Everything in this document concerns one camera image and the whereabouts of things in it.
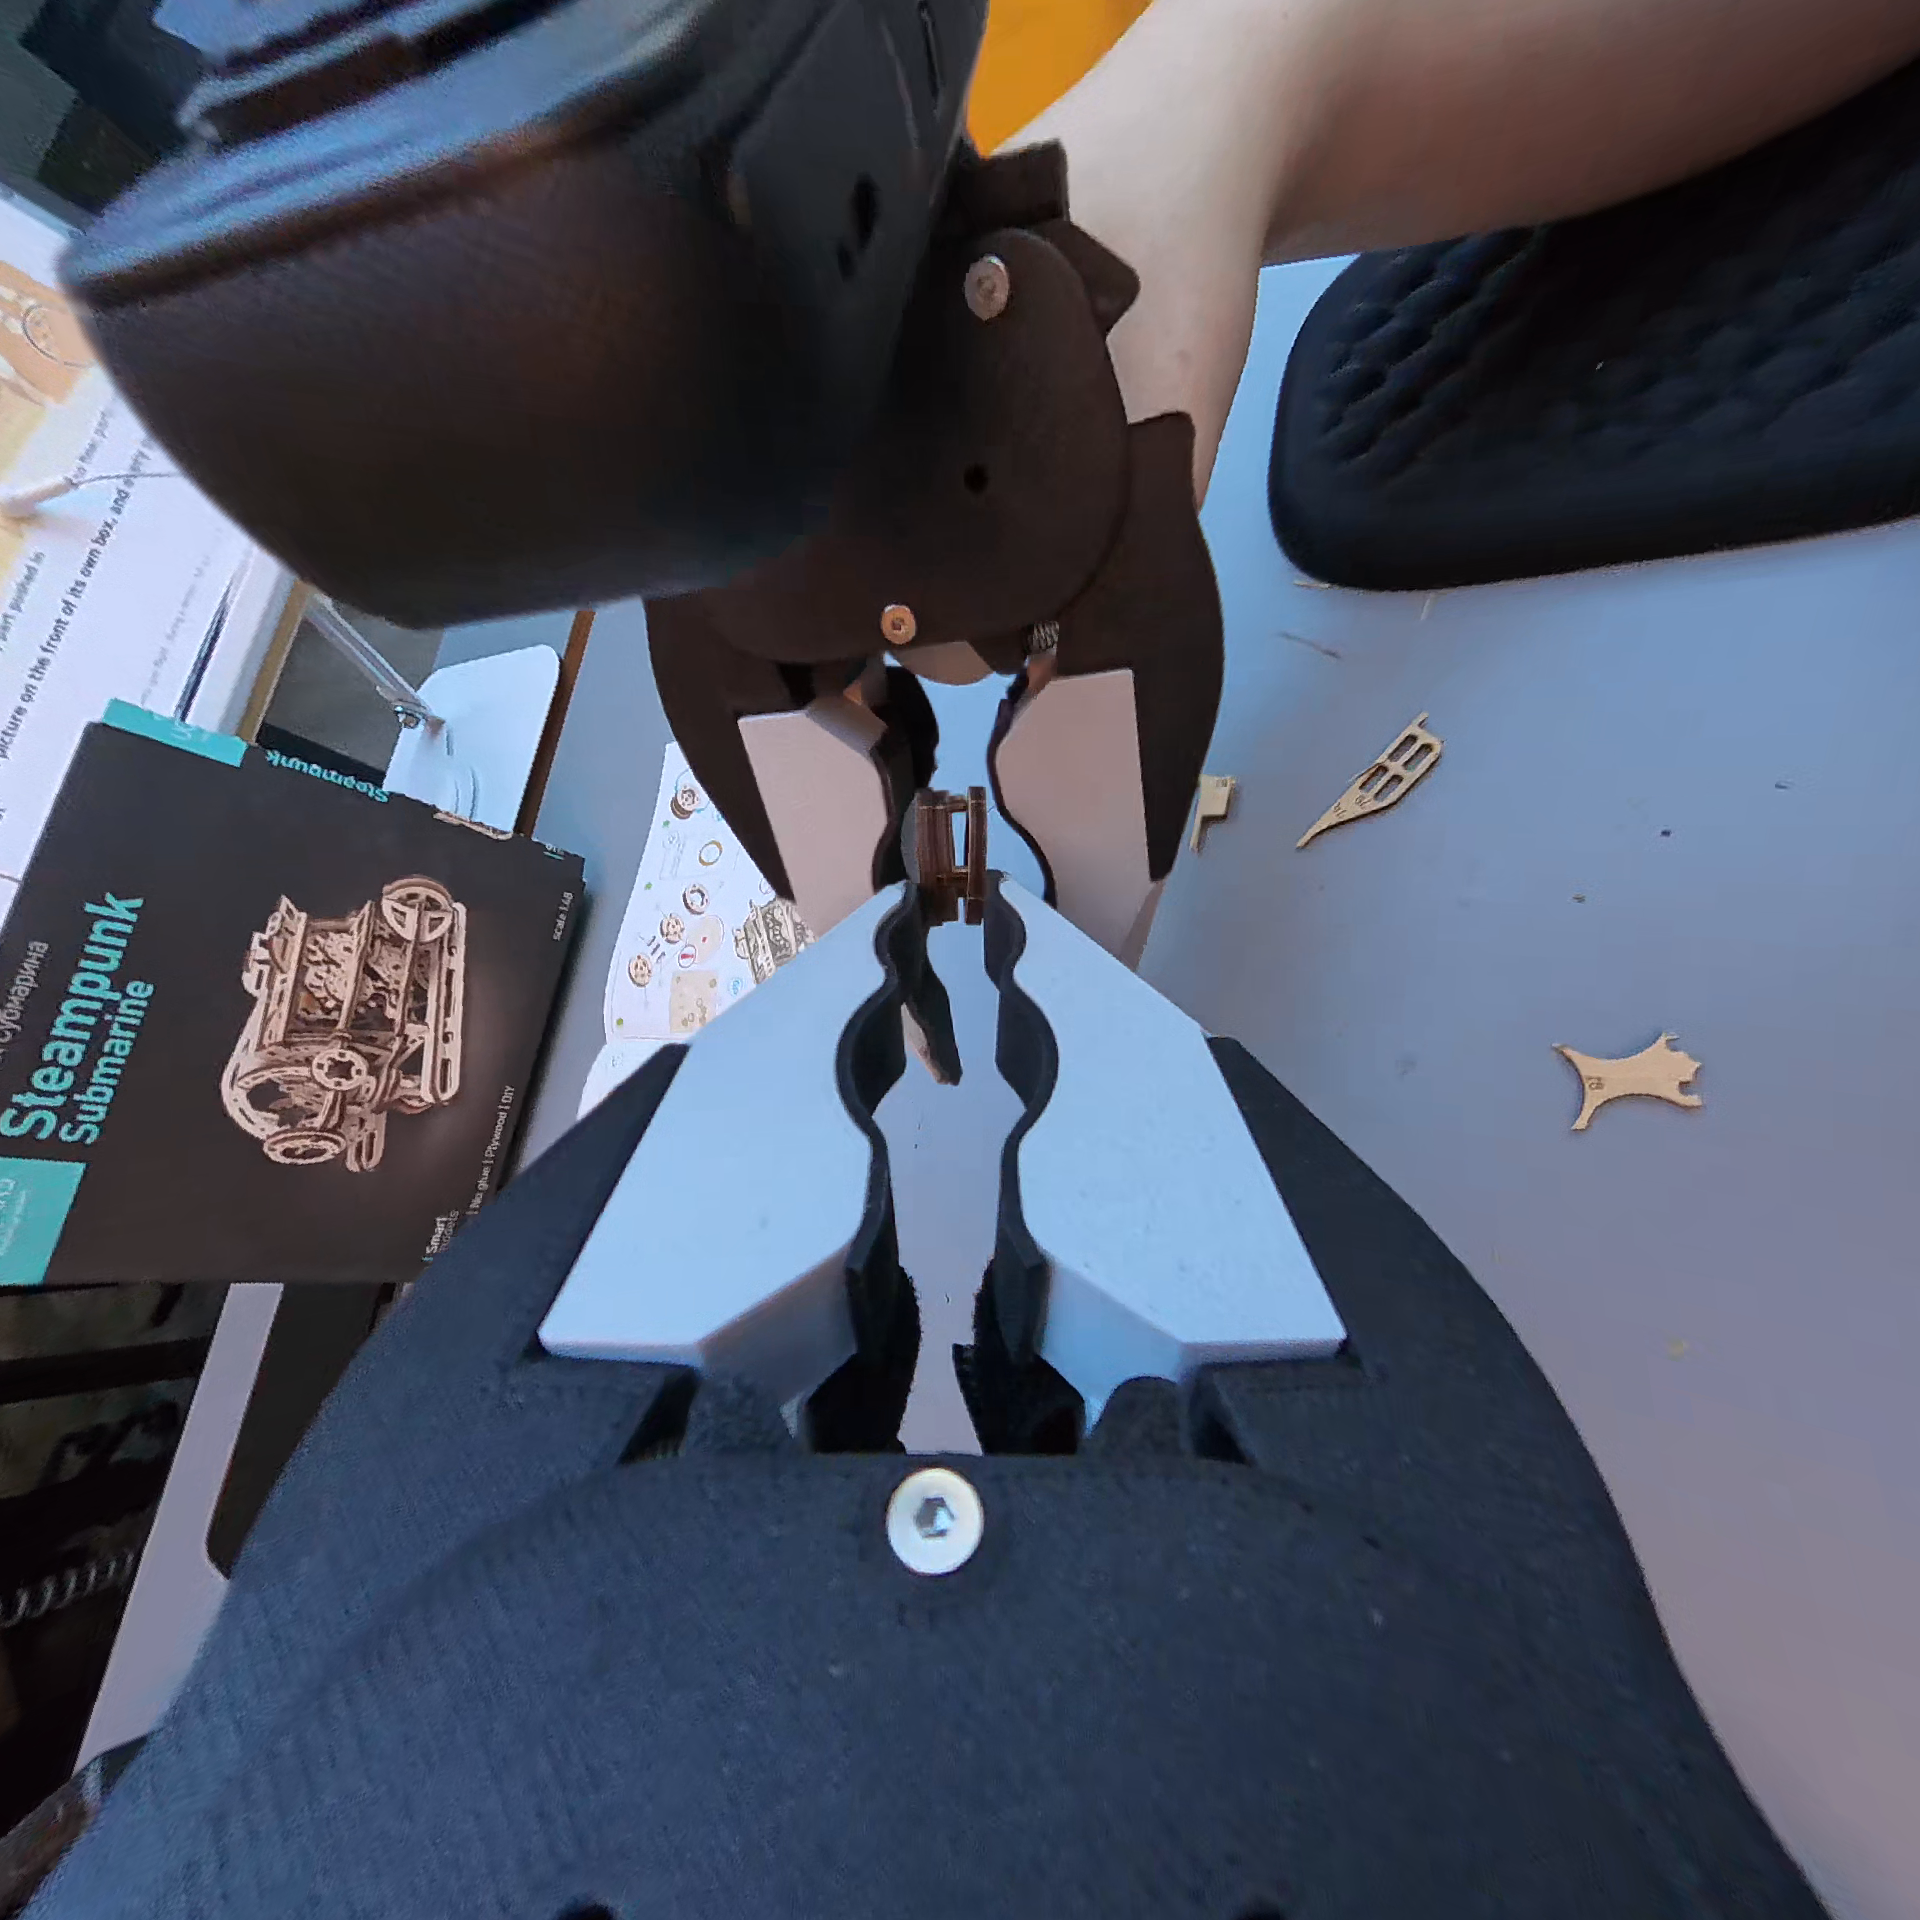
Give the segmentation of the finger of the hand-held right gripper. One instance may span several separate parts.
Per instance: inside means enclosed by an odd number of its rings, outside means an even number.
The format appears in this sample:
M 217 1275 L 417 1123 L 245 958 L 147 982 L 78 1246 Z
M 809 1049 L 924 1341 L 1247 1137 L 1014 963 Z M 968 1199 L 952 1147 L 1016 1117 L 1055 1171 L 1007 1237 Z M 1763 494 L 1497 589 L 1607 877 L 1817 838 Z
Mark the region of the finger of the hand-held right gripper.
M 1148 867 L 1136 675 L 1110 668 L 1007 686 L 988 764 L 998 814 L 1036 856 L 1046 905 L 1136 968 L 1165 884 Z
M 815 940 L 910 879 L 915 817 L 940 748 L 912 675 L 871 665 L 851 688 L 743 716 L 736 731 L 774 838 L 774 888 Z

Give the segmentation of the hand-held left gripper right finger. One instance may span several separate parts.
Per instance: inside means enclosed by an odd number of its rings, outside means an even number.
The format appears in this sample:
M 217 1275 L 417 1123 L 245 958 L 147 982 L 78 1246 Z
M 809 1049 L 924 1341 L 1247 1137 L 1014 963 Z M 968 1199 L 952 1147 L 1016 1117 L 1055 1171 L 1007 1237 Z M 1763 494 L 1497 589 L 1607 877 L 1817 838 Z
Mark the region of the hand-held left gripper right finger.
M 1345 1331 L 1207 1031 L 1012 879 L 982 907 L 1019 1103 L 976 1293 L 976 1440 L 1076 1449 L 1131 1381 L 1331 1359 Z

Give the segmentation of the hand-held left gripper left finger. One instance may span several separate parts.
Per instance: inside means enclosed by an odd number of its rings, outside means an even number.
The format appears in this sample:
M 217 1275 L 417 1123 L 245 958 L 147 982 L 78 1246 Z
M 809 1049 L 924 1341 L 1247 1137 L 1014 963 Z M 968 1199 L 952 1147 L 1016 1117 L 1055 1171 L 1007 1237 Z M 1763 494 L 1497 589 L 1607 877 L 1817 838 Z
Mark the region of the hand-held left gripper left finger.
M 543 1349 L 731 1376 L 796 1405 L 815 1449 L 895 1449 L 920 1316 L 877 1105 L 918 980 L 901 883 L 684 1046 Z

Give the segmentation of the wooden wheel disc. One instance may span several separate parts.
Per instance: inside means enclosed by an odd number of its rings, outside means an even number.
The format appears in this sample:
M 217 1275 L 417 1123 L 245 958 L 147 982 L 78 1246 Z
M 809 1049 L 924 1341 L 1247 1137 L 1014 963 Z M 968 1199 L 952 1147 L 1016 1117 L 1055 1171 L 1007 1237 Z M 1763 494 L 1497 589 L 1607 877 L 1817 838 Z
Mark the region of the wooden wheel disc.
M 985 921 L 989 795 L 924 789 L 903 817 L 903 867 L 928 925 Z

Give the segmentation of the person's right forearm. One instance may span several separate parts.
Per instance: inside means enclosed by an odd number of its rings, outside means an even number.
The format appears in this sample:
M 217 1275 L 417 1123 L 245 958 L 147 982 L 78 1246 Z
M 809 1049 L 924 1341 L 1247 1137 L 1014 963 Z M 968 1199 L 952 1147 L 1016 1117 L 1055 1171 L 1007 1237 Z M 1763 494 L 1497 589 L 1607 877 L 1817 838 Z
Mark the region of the person's right forearm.
M 1141 279 L 1126 416 L 1204 501 L 1263 268 L 1549 224 L 1742 155 L 1916 59 L 1910 3 L 1160 3 L 1014 136 Z

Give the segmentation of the grey desk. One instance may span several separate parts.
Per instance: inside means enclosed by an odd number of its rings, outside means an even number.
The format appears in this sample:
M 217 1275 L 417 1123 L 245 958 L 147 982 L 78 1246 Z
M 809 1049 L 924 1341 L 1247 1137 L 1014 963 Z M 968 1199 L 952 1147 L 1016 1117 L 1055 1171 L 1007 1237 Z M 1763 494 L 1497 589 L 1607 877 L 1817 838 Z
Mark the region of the grey desk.
M 1825 1915 L 1548 1379 L 1209 1040 L 1345 1331 L 910 1462 L 540 1325 L 680 1062 L 461 1243 L 459 1520 L 379 1645 L 433 1749 L 364 1915 Z

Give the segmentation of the illustrated instruction booklet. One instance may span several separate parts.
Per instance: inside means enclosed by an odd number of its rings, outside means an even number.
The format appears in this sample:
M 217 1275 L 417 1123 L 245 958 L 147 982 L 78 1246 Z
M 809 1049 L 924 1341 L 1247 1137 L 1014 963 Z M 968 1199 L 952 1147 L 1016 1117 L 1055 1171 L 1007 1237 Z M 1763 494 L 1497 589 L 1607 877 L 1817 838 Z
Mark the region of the illustrated instruction booklet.
M 677 740 L 662 750 L 654 817 L 604 995 L 605 1041 L 577 1116 L 667 1041 L 685 1041 L 812 944 L 812 931 L 725 823 Z

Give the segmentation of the slotted wooden offcut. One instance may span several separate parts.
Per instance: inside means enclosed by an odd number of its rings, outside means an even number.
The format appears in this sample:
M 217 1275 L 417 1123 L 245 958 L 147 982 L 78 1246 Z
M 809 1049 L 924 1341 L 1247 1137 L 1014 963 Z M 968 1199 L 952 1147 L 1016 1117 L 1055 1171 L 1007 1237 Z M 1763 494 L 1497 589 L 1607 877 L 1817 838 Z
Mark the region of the slotted wooden offcut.
M 1400 804 L 1408 790 L 1428 777 L 1441 755 L 1445 740 L 1428 729 L 1428 712 L 1417 712 L 1300 835 L 1296 851 L 1305 851 L 1313 838 L 1334 828 L 1355 825 Z

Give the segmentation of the white stand base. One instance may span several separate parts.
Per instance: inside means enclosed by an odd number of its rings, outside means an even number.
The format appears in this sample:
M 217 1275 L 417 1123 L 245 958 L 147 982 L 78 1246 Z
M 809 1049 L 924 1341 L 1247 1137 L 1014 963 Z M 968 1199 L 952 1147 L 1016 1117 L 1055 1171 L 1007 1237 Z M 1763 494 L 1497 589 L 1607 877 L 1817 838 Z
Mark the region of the white stand base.
M 559 653 L 549 644 L 437 668 L 417 691 L 421 723 L 400 729 L 383 785 L 511 835 L 558 686 Z

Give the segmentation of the star-shaped wooden offcut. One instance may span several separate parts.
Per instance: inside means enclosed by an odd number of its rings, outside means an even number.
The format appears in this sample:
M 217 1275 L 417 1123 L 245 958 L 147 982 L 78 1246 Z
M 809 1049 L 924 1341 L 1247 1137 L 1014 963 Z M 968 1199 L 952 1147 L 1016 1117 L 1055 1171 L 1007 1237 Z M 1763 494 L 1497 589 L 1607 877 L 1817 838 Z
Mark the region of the star-shaped wooden offcut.
M 1653 1099 L 1688 1113 L 1705 1103 L 1695 1092 L 1701 1060 L 1670 1031 L 1629 1054 L 1598 1055 L 1566 1041 L 1553 1041 L 1551 1051 L 1580 1086 L 1573 1134 L 1585 1134 L 1598 1113 L 1623 1099 Z

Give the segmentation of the instruction sheet in clear stand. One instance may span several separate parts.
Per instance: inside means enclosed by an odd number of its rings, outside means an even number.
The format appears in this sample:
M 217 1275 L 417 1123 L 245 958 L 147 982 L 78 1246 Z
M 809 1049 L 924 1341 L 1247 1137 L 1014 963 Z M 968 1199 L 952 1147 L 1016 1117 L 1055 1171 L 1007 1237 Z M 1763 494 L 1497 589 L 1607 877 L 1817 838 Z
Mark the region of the instruction sheet in clear stand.
M 120 700 L 249 735 L 309 589 L 177 472 L 56 291 L 59 224 L 3 206 L 3 876 L 16 883 L 87 725 Z

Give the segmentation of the black model kit box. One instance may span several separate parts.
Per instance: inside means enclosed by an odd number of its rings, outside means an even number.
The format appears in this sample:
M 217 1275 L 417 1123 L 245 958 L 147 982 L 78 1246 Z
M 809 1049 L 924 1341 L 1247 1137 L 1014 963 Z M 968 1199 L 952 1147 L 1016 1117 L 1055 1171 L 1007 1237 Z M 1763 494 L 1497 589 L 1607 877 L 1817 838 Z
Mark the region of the black model kit box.
M 584 864 L 112 702 L 5 915 L 3 1285 L 392 1285 L 497 1185 Z

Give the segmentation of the yellow plastic bin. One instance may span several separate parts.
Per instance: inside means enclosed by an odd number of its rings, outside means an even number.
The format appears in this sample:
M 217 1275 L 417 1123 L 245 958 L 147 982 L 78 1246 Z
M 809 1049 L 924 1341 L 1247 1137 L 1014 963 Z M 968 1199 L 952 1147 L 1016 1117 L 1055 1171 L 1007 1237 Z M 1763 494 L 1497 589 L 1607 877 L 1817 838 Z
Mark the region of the yellow plastic bin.
M 967 132 L 995 152 L 1079 83 L 1126 32 L 1131 3 L 989 3 L 967 96 Z

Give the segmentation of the black wrist rest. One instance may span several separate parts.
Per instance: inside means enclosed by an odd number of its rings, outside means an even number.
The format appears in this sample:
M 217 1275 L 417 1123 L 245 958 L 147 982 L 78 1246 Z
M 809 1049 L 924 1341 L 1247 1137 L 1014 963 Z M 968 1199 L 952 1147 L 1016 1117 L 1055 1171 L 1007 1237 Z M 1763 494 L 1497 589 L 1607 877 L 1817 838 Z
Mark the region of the black wrist rest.
M 1279 548 L 1366 591 L 1917 510 L 1917 65 L 1592 214 L 1355 256 L 1305 315 Z

